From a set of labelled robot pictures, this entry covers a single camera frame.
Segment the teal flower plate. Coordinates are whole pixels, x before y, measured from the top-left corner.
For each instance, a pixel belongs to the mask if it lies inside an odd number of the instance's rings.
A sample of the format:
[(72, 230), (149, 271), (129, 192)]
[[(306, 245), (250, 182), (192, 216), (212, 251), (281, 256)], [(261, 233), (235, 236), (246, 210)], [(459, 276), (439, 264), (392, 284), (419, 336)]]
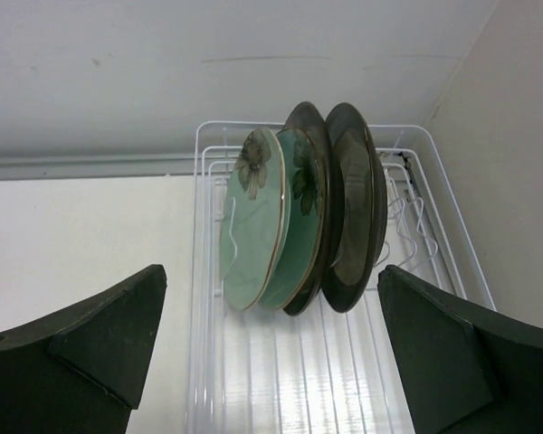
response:
[(245, 310), (262, 297), (282, 243), (286, 165), (268, 128), (248, 134), (233, 164), (224, 198), (219, 272), (225, 301)]
[(311, 287), (321, 238), (326, 192), (325, 165), (311, 138), (296, 128), (277, 138), (285, 157), (291, 210), (289, 228), (277, 266), (259, 305), (281, 310)]

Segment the grey rimmed plate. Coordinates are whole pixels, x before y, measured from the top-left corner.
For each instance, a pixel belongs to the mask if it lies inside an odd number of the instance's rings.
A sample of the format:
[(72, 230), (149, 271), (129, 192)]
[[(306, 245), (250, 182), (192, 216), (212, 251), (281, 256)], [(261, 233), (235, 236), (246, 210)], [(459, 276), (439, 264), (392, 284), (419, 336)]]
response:
[(302, 101), (289, 114), (283, 130), (295, 134), (291, 190), (296, 216), (303, 220), (303, 230), (313, 236), (311, 252), (303, 251), (303, 231), (296, 231), (298, 253), (308, 261), (296, 293), (283, 311), (298, 316), (319, 293), (321, 280), (328, 269), (332, 212), (331, 157), (329, 135), (324, 118), (309, 101)]
[(384, 246), (387, 190), (383, 166), (367, 122), (352, 104), (337, 104), (326, 118), (334, 157), (343, 177), (343, 229), (336, 262), (322, 292), (346, 313), (362, 297)]

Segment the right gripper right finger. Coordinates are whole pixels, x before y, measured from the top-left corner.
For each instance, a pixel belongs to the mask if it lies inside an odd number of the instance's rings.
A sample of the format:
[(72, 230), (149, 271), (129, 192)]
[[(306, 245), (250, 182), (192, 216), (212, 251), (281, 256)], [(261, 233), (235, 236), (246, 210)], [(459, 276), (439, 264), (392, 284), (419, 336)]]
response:
[(377, 293), (417, 433), (543, 433), (543, 329), (397, 266)]

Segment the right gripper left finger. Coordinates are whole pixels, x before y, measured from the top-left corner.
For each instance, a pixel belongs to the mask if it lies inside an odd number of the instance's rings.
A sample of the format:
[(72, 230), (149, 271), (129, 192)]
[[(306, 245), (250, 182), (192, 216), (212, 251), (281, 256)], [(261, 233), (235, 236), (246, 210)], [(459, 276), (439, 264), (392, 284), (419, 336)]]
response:
[(167, 290), (150, 265), (0, 332), (0, 433), (123, 433), (142, 398)]

